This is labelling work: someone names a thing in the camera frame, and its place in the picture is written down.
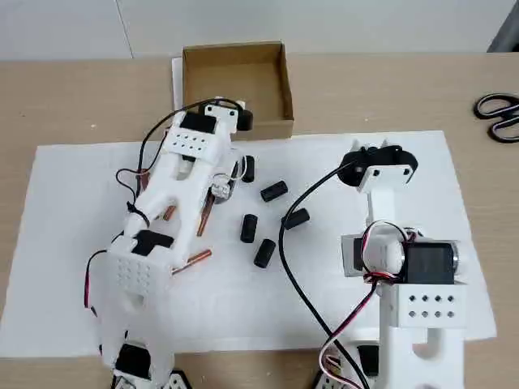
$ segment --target scissors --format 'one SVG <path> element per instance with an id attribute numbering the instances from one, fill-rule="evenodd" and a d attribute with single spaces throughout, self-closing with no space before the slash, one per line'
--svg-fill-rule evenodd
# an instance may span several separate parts
<path id="1" fill-rule="evenodd" d="M 494 109 L 492 111 L 483 111 L 483 105 L 488 101 L 504 102 L 504 107 Z M 496 142 L 515 143 L 519 142 L 519 129 L 514 136 L 502 135 L 502 129 L 518 124 L 519 126 L 519 97 L 509 95 L 508 93 L 491 93 L 483 96 L 476 101 L 473 107 L 474 115 L 478 119 L 494 119 L 501 118 L 488 128 L 488 136 Z"/>

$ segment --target cardboard box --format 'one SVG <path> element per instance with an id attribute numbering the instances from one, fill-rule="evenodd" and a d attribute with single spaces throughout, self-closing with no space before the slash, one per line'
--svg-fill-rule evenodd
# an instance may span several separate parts
<path id="1" fill-rule="evenodd" d="M 292 93 L 281 42 L 186 47 L 182 67 L 185 105 L 214 96 L 245 101 L 254 128 L 233 140 L 292 136 Z"/>

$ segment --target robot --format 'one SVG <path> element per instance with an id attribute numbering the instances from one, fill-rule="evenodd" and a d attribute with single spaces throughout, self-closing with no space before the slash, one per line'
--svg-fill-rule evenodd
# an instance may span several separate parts
<path id="1" fill-rule="evenodd" d="M 345 348 L 374 389 L 462 389 L 466 285 L 456 275 L 463 245 L 424 237 L 396 222 L 395 192 L 405 189 L 417 169 L 410 152 L 387 141 L 380 147 L 356 143 L 338 168 L 339 179 L 368 203 L 367 229 L 342 238 L 345 275 L 378 276 L 367 300 L 380 296 L 379 342 L 349 342 Z M 353 318 L 321 350 L 324 374 L 316 388 L 366 387 L 343 356 L 325 357 Z"/>
<path id="2" fill-rule="evenodd" d="M 102 360 L 114 371 L 113 388 L 189 387 L 173 370 L 168 286 L 197 260 L 190 259 L 191 241 L 200 235 L 211 206 L 231 197 L 240 178 L 238 166 L 246 159 L 237 160 L 230 136 L 252 125 L 252 114 L 241 101 L 217 97 L 195 105 L 199 112 L 185 108 L 170 115 L 172 125 L 153 171 L 133 172 L 147 178 L 141 181 L 145 188 L 128 203 L 124 230 L 102 262 L 104 299 L 94 312 Z M 150 229 L 165 213 L 179 218 L 175 237 Z"/>

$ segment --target copper rod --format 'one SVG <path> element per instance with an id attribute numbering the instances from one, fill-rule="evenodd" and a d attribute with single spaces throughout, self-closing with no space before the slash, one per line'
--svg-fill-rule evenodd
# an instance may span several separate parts
<path id="1" fill-rule="evenodd" d="M 149 183 L 149 172 L 140 175 L 138 179 L 140 180 L 140 185 L 143 187 L 143 190 L 145 190 Z"/>
<path id="2" fill-rule="evenodd" d="M 171 216 L 173 215 L 173 212 L 175 212 L 176 208 L 177 207 L 175 207 L 174 205 L 170 205 L 169 207 L 167 207 L 167 209 L 164 212 L 164 215 L 162 216 L 162 219 L 166 221 L 171 219 Z"/>
<path id="3" fill-rule="evenodd" d="M 201 253 L 198 253 L 197 255 L 193 255 L 192 257 L 190 257 L 188 260 L 187 260 L 187 263 L 186 265 L 184 265 L 183 267 L 180 267 L 178 269 L 174 269 L 172 272 L 171 272 L 171 275 L 173 274 L 178 274 L 179 272 L 181 272 L 182 270 L 186 270 L 188 267 L 191 267 L 193 266 L 195 263 L 198 263 L 200 261 L 203 261 L 204 259 L 210 257 L 212 255 L 212 251 L 210 249 L 206 249 L 204 251 L 202 251 Z"/>
<path id="4" fill-rule="evenodd" d="M 208 223 L 209 215 L 211 214 L 212 205 L 214 204 L 214 200 L 216 198 L 211 193 L 208 194 L 208 197 L 205 200 L 204 209 L 202 210 L 202 217 L 200 218 L 200 225 L 198 227 L 198 232 L 196 233 L 197 237 L 201 237 L 205 230 L 205 225 Z"/>

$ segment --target table surface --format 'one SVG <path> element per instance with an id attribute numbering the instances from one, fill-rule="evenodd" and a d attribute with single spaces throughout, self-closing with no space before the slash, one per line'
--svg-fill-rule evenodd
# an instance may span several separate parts
<path id="1" fill-rule="evenodd" d="M 467 388 L 519 387 L 519 143 L 486 135 L 472 103 L 487 92 L 519 93 L 519 55 L 290 55 L 295 134 L 444 130 L 498 337 L 467 344 Z M 170 60 L 0 62 L 0 308 L 36 146 L 141 140 L 170 111 Z M 177 356 L 195 388 L 306 388 L 315 350 Z M 2 359 L 1 387 L 109 387 L 98 357 Z"/>

